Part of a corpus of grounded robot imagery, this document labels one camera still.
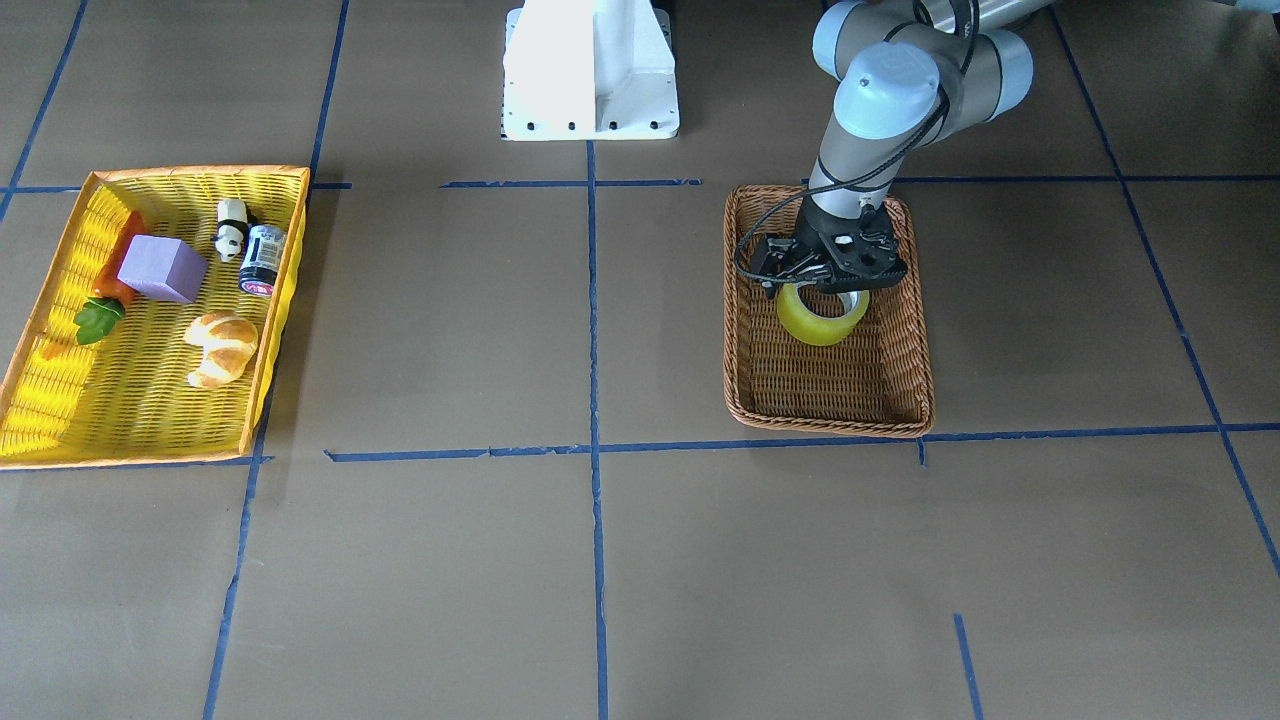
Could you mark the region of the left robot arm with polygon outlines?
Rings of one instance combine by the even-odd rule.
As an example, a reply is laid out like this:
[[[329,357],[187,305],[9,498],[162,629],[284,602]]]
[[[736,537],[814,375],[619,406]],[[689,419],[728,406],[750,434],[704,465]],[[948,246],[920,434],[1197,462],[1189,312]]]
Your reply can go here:
[[[837,87],[780,278],[822,293],[884,290],[906,266],[884,200],[909,152],[993,120],[1029,94],[1034,60],[978,1],[938,27],[923,1],[837,1],[812,40]]]

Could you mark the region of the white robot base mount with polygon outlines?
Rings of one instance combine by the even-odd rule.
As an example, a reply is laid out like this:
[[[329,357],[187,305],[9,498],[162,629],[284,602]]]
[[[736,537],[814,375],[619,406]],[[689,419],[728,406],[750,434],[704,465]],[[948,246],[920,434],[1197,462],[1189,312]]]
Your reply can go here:
[[[506,15],[500,136],[515,142],[678,135],[672,1],[526,1]]]

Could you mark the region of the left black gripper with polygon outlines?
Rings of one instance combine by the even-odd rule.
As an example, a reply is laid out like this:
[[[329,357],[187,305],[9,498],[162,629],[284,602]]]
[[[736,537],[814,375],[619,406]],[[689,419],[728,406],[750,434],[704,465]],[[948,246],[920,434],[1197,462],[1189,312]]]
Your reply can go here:
[[[795,240],[803,251],[797,278],[824,293],[887,290],[908,274],[886,205],[864,205],[856,217],[842,218],[804,202]]]

